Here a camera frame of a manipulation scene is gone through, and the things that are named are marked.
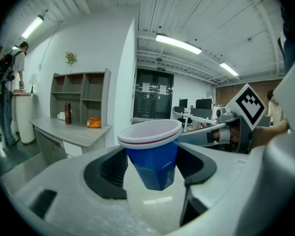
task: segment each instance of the blue cup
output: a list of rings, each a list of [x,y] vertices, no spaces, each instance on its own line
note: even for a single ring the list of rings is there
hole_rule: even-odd
[[[147,189],[162,191],[174,182],[180,134],[179,121],[156,120],[132,125],[118,135]]]

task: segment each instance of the small lamp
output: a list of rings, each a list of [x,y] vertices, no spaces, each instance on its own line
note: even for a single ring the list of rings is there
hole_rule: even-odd
[[[32,74],[29,80],[29,83],[31,83],[31,93],[33,93],[33,85],[37,84],[37,74]]]

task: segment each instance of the glass door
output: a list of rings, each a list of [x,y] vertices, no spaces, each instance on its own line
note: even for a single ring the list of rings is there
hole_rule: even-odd
[[[174,76],[138,69],[134,99],[134,117],[170,118]]]

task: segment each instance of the computer monitor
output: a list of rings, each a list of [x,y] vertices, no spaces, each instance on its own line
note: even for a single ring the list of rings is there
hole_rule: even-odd
[[[196,108],[212,109],[212,99],[199,99],[199,100],[196,100]]]
[[[184,113],[185,108],[184,107],[174,107],[174,111],[177,113]]]
[[[211,119],[212,117],[212,110],[211,109],[200,109],[200,108],[192,108],[191,115],[195,117],[201,117],[204,119]]]
[[[188,108],[188,99],[179,100],[179,106]]]

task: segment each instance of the ceiling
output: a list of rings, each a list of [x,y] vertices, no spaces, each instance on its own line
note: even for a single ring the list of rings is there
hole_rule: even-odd
[[[283,22],[276,0],[22,0],[8,19],[10,34],[5,46],[17,44],[27,26],[46,9],[45,21],[28,38],[29,43],[73,16],[127,5],[140,7],[138,65],[163,67],[214,86],[282,76],[277,39]],[[155,33],[189,42],[203,51],[196,55],[156,42],[151,37]],[[239,77],[220,67],[223,62]]]

